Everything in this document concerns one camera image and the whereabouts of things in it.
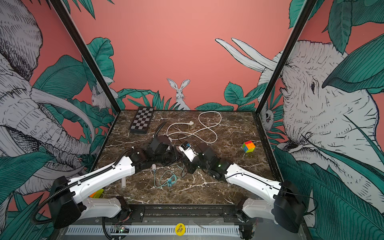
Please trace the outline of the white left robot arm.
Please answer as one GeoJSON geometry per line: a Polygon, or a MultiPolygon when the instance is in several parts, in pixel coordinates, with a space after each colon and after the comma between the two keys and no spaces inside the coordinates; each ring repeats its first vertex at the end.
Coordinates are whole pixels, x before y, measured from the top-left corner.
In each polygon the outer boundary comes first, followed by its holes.
{"type": "Polygon", "coordinates": [[[118,159],[86,175],[66,179],[57,178],[50,195],[31,214],[31,223],[52,223],[54,229],[65,228],[80,219],[119,218],[124,221],[131,209],[124,197],[92,200],[96,191],[125,177],[132,176],[152,165],[169,166],[185,155],[181,147],[173,145],[167,136],[155,136],[142,148],[127,149],[118,159]]]}

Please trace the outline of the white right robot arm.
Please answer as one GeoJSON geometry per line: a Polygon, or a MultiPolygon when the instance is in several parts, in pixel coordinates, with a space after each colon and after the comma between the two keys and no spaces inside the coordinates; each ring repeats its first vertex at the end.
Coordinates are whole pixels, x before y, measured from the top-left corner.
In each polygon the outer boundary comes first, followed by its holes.
{"type": "Polygon", "coordinates": [[[200,144],[194,150],[191,144],[184,142],[179,151],[190,174],[201,169],[217,181],[237,185],[260,197],[259,200],[248,198],[241,205],[240,212],[247,218],[270,219],[285,230],[298,233],[306,205],[304,195],[292,182],[281,183],[251,173],[230,160],[218,157],[206,144],[200,144]]]}

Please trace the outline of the white cylindrical toothbrush tube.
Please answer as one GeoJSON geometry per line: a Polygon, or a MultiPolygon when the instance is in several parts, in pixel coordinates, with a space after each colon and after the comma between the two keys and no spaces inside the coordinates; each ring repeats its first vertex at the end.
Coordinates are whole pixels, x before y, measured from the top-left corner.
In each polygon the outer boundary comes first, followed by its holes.
{"type": "Polygon", "coordinates": [[[122,178],[122,179],[121,179],[121,188],[122,188],[122,189],[125,189],[126,186],[127,186],[127,180],[126,180],[126,178],[122,178]]]}

